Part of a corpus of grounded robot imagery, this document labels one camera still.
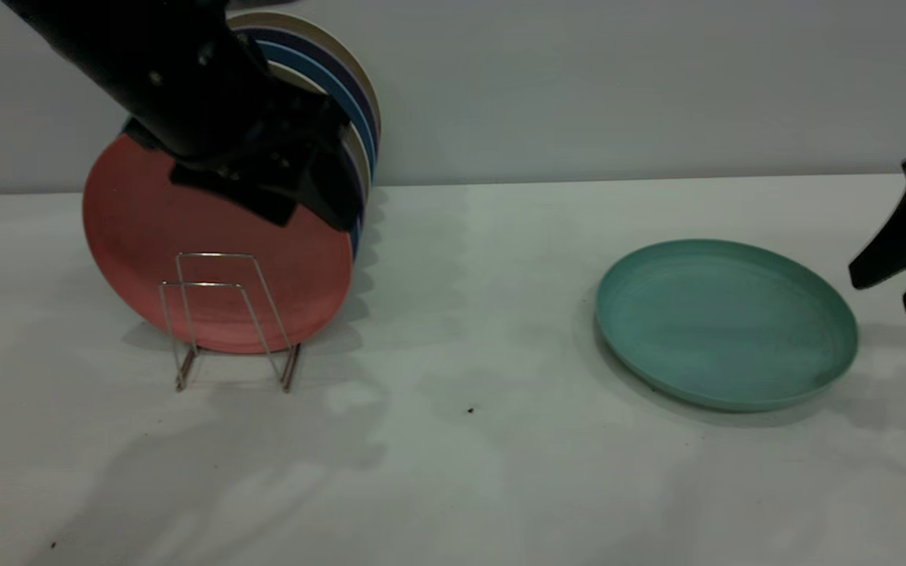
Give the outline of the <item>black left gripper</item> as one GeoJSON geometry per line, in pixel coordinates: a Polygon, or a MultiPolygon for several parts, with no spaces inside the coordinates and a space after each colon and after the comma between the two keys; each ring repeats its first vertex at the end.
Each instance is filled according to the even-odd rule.
{"type": "Polygon", "coordinates": [[[331,94],[272,82],[272,96],[240,140],[212,156],[181,158],[171,183],[210,193],[274,226],[298,203],[337,232],[364,212],[362,182],[343,138],[352,124],[331,94]]]}

